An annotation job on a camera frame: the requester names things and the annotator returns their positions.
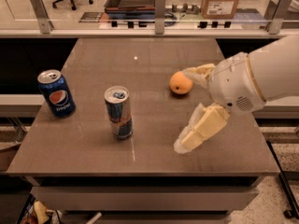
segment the energy drink can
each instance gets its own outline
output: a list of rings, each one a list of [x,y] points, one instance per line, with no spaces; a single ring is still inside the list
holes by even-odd
[[[113,86],[104,96],[113,135],[117,139],[128,138],[133,132],[129,91]]]
[[[37,80],[38,88],[54,116],[65,118],[75,111],[76,106],[72,94],[60,71],[44,71],[39,74]]]

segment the orange ball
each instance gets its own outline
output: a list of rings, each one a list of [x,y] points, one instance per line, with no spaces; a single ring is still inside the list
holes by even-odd
[[[177,94],[186,94],[192,88],[193,82],[185,77],[181,71],[177,71],[171,76],[169,81],[170,90]]]

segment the silver can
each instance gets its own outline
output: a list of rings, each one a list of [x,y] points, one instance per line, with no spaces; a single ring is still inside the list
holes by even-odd
[[[133,127],[129,91],[123,86],[113,86],[104,96],[113,135],[117,139],[130,137]]]

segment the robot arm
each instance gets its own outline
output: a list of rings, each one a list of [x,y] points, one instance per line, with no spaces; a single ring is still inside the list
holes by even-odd
[[[214,104],[195,109],[175,151],[185,153],[200,146],[225,127],[230,114],[253,112],[267,101],[299,95],[298,45],[299,35],[286,36],[249,54],[240,52],[217,66],[185,69],[185,76],[206,88]]]

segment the gray tabletop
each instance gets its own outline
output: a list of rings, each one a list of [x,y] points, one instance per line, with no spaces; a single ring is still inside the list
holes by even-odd
[[[223,56],[214,39],[80,39],[64,66],[76,112],[57,119],[46,104],[8,169],[11,175],[253,176],[276,175],[277,165],[251,114],[231,116],[228,125],[188,154],[173,144],[195,107],[210,105],[194,85],[174,97],[169,78],[185,67],[217,64]],[[134,134],[117,141],[110,128],[104,92],[115,85],[130,92]]]

